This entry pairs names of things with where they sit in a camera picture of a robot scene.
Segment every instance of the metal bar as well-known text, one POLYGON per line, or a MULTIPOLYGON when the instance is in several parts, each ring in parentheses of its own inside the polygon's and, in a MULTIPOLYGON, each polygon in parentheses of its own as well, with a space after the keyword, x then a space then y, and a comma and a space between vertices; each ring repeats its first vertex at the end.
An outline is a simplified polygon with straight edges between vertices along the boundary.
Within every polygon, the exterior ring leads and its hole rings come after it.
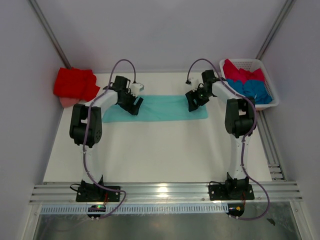
MULTIPOLYGON (((86 205, 44 205, 41 209, 42 215, 83 215, 89 213, 89 208, 92 204, 86 205)), ((108 204, 105 206, 105 212, 109 213, 115 209, 117 204, 108 204)), ((170 204, 124 204, 121 205, 114 214, 213 214, 227 213, 227 203, 170 203, 170 204)), ((101 212, 90 212, 90 214, 101 214, 101 212)))
POLYGON ((290 202, 294 219, 302 240, 318 239, 315 225, 304 202, 290 202))
POLYGON ((275 162, 275 160, 274 160, 274 158, 272 156, 272 151, 271 151, 271 148, 270 148, 270 144, 268 142, 265 123, 262 120, 260 112, 261 111, 258 112, 257 128, 258 128, 258 131, 259 131, 259 134, 260 134, 260 138, 261 138, 261 143, 262 143, 262 147, 263 147, 263 150, 264 150, 264 154, 265 154, 265 157, 266 157, 266 160, 267 160, 269 166, 276 165, 277 163, 275 162))
POLYGON ((281 173, 272 173, 272 174, 271 174, 271 177, 272 177, 273 179, 282 179, 282 180, 283 180, 283 176, 282 176, 281 173))
MULTIPOLYGON (((75 202, 76 193, 69 188, 71 184, 72 182, 36 185, 30 198, 30 204, 86 204, 75 202)), ((255 195, 255 200, 252 202, 265 202, 267 198, 262 189, 255 183, 251 184, 255 195)), ((261 184, 266 188, 273 202, 291 199, 302 200, 295 182, 271 181, 261 184)), ((126 204, 212 203, 208 194, 208 183, 108 183, 107 185, 121 186, 121 189, 127 193, 126 204)), ((218 202, 234 203, 239 201, 218 202)))
POLYGON ((291 11, 293 5, 295 4, 296 0, 286 0, 280 13, 278 14, 273 26, 271 27, 268 35, 266 36, 266 39, 264 40, 264 43, 262 44, 258 54, 256 55, 256 59, 261 60, 268 47, 274 40, 275 36, 277 35, 279 29, 281 28, 282 24, 284 23, 285 19, 287 18, 289 12, 291 11))
POLYGON ((261 136, 261 141, 263 143, 263 149, 266 158, 268 159, 268 163, 272 162, 274 164, 269 164, 269 166, 277 165, 282 173, 283 180, 287 180, 286 171, 283 166, 282 159, 278 153, 278 149, 273 140, 268 121, 264 111, 258 112, 258 128, 261 136))
POLYGON ((53 30, 51 29, 44 13, 42 12, 39 4, 37 3, 36 0, 28 0, 28 2, 30 3, 31 8, 33 9, 35 15, 39 19, 41 25, 43 26, 43 29, 45 30, 47 36, 49 37, 51 43, 53 44, 56 52, 58 53, 59 57, 61 58, 64 66, 67 69, 71 69, 71 65, 70 65, 64 51, 62 50, 53 30))
POLYGON ((22 240, 30 240, 34 238, 41 209, 41 205, 32 206, 22 240))
POLYGON ((278 167, 269 167, 269 171, 271 174, 275 174, 275 173, 280 174, 281 173, 281 169, 280 169, 279 165, 278 165, 278 167))

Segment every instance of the folded cloth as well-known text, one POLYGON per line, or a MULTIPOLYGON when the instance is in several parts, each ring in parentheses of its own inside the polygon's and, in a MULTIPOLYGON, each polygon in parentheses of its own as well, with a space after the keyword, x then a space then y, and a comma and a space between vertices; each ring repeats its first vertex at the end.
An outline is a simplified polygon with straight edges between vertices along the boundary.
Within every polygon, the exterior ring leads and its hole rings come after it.
POLYGON ((253 97, 255 99, 255 104, 268 104, 272 101, 263 81, 248 80, 245 84, 242 84, 240 80, 233 81, 232 79, 227 79, 226 81, 230 87, 239 94, 246 97, 253 97))
POLYGON ((222 68, 225 78, 232 79, 235 82, 240 80, 243 84, 245 84, 246 81, 252 79, 262 82, 265 81, 265 76, 260 68, 255 70, 254 72, 244 70, 243 68, 237 69, 229 59, 226 59, 224 61, 224 65, 222 68))
POLYGON ((71 107, 80 101, 79 98, 70 98, 70 97, 59 97, 59 99, 62 107, 64 108, 71 107))
POLYGON ((246 81, 243 85, 243 92, 246 97, 254 97, 255 104, 268 104, 272 101, 272 97, 268 94, 263 81, 246 81))
POLYGON ((56 77, 53 94, 63 98, 91 101, 100 87, 96 86, 97 78, 92 70, 77 68, 60 68, 56 77))
POLYGON ((248 80, 229 59, 224 61, 222 68, 226 79, 232 79, 234 81, 240 80, 243 84, 248 80))
POLYGON ((243 68, 239 69, 239 73, 246 77, 247 80, 257 80, 257 81, 265 81, 265 75, 262 70, 259 68, 254 72, 246 71, 243 68))
POLYGON ((200 106, 196 111, 188 111, 188 101, 185 95, 143 95, 143 103, 139 114, 131 115, 119 105, 111 106, 103 115, 103 123, 112 122, 164 122, 206 119, 206 106, 200 106))

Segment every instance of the cable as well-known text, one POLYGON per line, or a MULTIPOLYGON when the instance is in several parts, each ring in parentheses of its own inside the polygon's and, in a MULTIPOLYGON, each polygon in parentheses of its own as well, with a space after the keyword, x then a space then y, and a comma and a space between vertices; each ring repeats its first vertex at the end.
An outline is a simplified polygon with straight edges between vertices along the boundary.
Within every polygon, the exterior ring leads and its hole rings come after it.
POLYGON ((77 186, 79 186, 79 187, 80 187, 81 185, 80 185, 80 184, 77 184, 77 183, 74 183, 74 184, 71 184, 71 185, 70 185, 70 189, 71 189, 71 190, 73 190, 73 191, 75 191, 75 192, 78 192, 78 190, 76 190, 76 189, 74 189, 74 188, 72 187, 73 185, 77 185, 77 186))
POLYGON ((256 216, 256 217, 239 217, 238 219, 244 220, 244 221, 253 221, 253 220, 260 219, 260 218, 262 218, 264 215, 266 215, 267 212, 269 211, 269 208, 270 208, 270 197, 269 197, 266 189, 264 188, 264 186, 262 186, 258 181, 254 180, 252 177, 249 176, 249 174, 247 173, 247 170, 245 169, 245 164, 244 164, 244 154, 245 154, 245 146, 246 146, 246 137, 247 137, 248 135, 250 135, 250 134, 254 131, 254 129, 255 129, 256 125, 257 125, 257 118, 258 118, 258 117, 257 117, 257 112, 256 112, 255 105, 254 105, 247 97, 238 94, 238 93, 235 92, 231 87, 229 87, 229 86, 223 81, 223 79, 222 79, 222 77, 220 76, 220 73, 218 72, 217 68, 216 68, 216 67, 214 66, 214 64, 213 64, 211 61, 209 61, 208 59, 199 58, 199 59, 197 59, 196 61, 194 61, 194 62, 192 63, 192 65, 190 66, 190 68, 189 68, 189 71, 188 71, 188 74, 187 74, 187 77, 186 77, 187 80, 189 79, 189 75, 190 75, 190 71, 191 71, 192 67, 193 67, 197 62, 199 62, 199 61, 206 61, 207 63, 209 63, 209 64, 212 66, 213 70, 214 70, 214 71, 216 72, 216 74, 218 75, 218 78, 219 78, 220 82, 222 83, 222 85, 223 85, 226 89, 228 89, 232 94, 234 94, 235 96, 240 97, 240 98, 246 100, 246 101, 250 104, 250 106, 252 107, 252 109, 253 109, 253 112, 254 112, 253 125, 252 125, 251 129, 250 129, 250 130, 243 136, 243 138, 242 138, 241 167, 242 167, 242 169, 243 169, 244 174, 245 174, 251 181, 253 181, 254 183, 256 183, 256 184, 264 191, 265 196, 266 196, 266 199, 267 199, 267 207, 266 207, 265 211, 264 211, 261 215, 259 215, 259 216, 256 216))
POLYGON ((209 185, 213 185, 213 184, 211 184, 211 183, 223 185, 221 182, 218 182, 218 181, 210 181, 210 182, 209 182, 209 185))
POLYGON ((245 194, 245 192, 242 193, 241 200, 243 202, 243 206, 245 207, 246 206, 246 194, 245 194))
POLYGON ((105 194, 103 206, 106 206, 107 203, 108 203, 108 193, 105 194))
POLYGON ((131 64, 132 68, 133 68, 133 72, 134 72, 134 80, 133 82, 135 83, 136 82, 136 69, 135 69, 135 66, 133 65, 133 63, 131 61, 129 61, 128 59, 120 59, 119 61, 117 61, 115 63, 115 65, 113 66, 112 68, 112 71, 110 73, 110 78, 109 78, 109 83, 108 83, 108 86, 106 87, 106 89, 104 90, 104 92, 102 94, 100 94, 99 96, 97 96, 92 102, 91 104, 89 105, 89 108, 88 108, 88 116, 87 116, 87 124, 86 124, 86 128, 85 128, 85 133, 84 133, 84 140, 83 140, 83 145, 82 145, 82 151, 83 151, 83 154, 82 154, 82 157, 83 157, 83 167, 84 167, 84 170, 87 174, 87 176, 89 177, 89 179, 96 185, 98 186, 99 188, 103 189, 103 190, 106 190, 106 191, 109 191, 109 192, 114 192, 114 193, 123 193, 124 196, 123 196, 123 199, 121 200, 121 202, 112 210, 110 211, 109 213, 103 215, 100 217, 100 219, 104 219, 104 218, 107 218, 109 217, 111 214, 113 214, 120 206, 121 204, 123 204, 123 202, 125 201, 126 199, 126 196, 127 196, 127 193, 126 191, 124 190, 115 190, 115 189, 111 189, 111 188, 107 188, 105 186, 102 186, 100 185, 99 183, 97 183, 94 178, 91 176, 89 170, 88 170, 88 166, 87 166, 87 163, 86 163, 86 143, 87 143, 87 139, 88 139, 88 132, 89 132, 89 125, 90 125, 90 116, 91 116, 91 108, 93 107, 93 105, 95 104, 95 102, 100 99, 102 96, 104 96, 107 91, 109 90, 110 88, 110 85, 111 85, 111 80, 112 80, 112 76, 114 74, 114 71, 117 67, 117 65, 121 62, 128 62, 129 64, 131 64))

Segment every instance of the towel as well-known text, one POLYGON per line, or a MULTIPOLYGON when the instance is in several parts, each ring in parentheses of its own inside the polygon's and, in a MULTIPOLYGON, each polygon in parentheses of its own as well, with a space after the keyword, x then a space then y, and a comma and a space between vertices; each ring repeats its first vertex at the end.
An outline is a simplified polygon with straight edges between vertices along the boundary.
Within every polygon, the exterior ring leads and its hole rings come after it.
POLYGON ((79 98, 69 98, 69 97, 62 97, 62 96, 59 97, 59 99, 62 107, 64 108, 71 107, 80 101, 79 98))
POLYGON ((243 92, 246 97, 254 97, 255 104, 268 104, 272 101, 265 83, 259 80, 246 81, 243 85, 243 92))
POLYGON ((142 95, 143 102, 139 114, 131 115, 119 105, 113 105, 103 115, 103 123, 112 122, 163 122, 206 119, 206 106, 196 111, 188 111, 185 95, 142 95))

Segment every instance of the red cloth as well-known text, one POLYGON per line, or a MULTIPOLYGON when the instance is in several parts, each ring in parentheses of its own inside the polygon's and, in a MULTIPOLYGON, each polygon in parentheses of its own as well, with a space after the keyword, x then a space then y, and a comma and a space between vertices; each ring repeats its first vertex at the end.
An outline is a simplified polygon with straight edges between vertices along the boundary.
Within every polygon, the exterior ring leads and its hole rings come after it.
POLYGON ((100 87, 92 70, 60 68, 56 77, 53 94, 63 98, 91 101, 100 87))
POLYGON ((265 81, 265 76, 260 68, 254 72, 246 71, 243 68, 238 70, 229 59, 224 61, 223 72, 226 79, 232 79, 235 82, 240 80, 243 84, 248 80, 265 81))

